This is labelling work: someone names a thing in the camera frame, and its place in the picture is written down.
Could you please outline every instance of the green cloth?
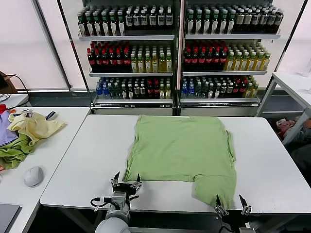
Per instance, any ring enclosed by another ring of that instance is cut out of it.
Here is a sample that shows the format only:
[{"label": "green cloth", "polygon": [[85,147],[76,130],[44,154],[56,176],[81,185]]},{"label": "green cloth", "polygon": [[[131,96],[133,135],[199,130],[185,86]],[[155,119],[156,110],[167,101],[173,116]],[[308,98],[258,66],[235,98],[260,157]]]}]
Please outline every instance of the green cloth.
[{"label": "green cloth", "polygon": [[139,116],[124,181],[195,182],[196,197],[229,208],[236,186],[231,134],[216,117]]},{"label": "green cloth", "polygon": [[12,169],[22,162],[27,154],[32,153],[34,148],[29,146],[31,139],[19,134],[15,141],[0,147],[0,165],[5,169]]}]

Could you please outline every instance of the yellow cloth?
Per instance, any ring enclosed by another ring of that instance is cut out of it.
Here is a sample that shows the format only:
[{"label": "yellow cloth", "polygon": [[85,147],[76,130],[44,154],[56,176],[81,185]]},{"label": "yellow cloth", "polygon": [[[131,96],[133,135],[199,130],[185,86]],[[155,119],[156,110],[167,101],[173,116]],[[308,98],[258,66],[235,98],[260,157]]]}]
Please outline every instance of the yellow cloth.
[{"label": "yellow cloth", "polygon": [[29,142],[29,146],[33,146],[35,142],[42,138],[50,137],[65,125],[65,123],[61,121],[45,120],[45,116],[35,112],[23,113],[19,116],[10,114],[9,121],[11,124],[7,129],[18,131],[30,137],[31,142]]}]

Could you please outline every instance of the purple cloth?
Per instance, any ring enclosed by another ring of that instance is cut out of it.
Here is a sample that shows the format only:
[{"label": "purple cloth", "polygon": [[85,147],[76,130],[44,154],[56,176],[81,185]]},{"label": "purple cloth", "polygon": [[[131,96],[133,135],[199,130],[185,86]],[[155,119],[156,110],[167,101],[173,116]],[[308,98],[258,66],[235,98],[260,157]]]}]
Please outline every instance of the purple cloth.
[{"label": "purple cloth", "polygon": [[18,138],[15,131],[8,130],[8,126],[11,124],[9,121],[9,110],[4,111],[0,115],[0,147],[13,142],[15,139]]}]

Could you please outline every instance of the beverage shelf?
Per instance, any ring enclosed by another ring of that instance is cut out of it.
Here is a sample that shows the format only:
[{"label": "beverage shelf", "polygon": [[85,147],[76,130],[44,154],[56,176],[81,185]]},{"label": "beverage shelf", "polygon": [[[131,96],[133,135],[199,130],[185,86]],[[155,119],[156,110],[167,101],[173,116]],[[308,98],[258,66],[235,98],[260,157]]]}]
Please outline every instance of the beverage shelf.
[{"label": "beverage shelf", "polygon": [[205,34],[205,35],[186,35],[186,40],[211,40],[211,39],[279,39],[279,34]]},{"label": "beverage shelf", "polygon": [[215,75],[215,76],[222,76],[222,75],[263,75],[266,74],[267,71],[202,71],[202,72],[182,72],[184,76],[205,76],[205,75]]},{"label": "beverage shelf", "polygon": [[168,73],[93,73],[88,74],[90,77],[169,77],[173,72]]}]

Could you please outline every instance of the computer mouse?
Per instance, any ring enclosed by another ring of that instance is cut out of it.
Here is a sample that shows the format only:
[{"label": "computer mouse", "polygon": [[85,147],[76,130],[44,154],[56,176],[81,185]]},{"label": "computer mouse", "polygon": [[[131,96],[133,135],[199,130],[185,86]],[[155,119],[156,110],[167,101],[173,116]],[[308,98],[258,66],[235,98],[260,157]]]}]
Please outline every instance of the computer mouse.
[{"label": "computer mouse", "polygon": [[43,181],[43,170],[39,166],[32,167],[24,174],[24,182],[28,187],[34,187],[35,185]]}]

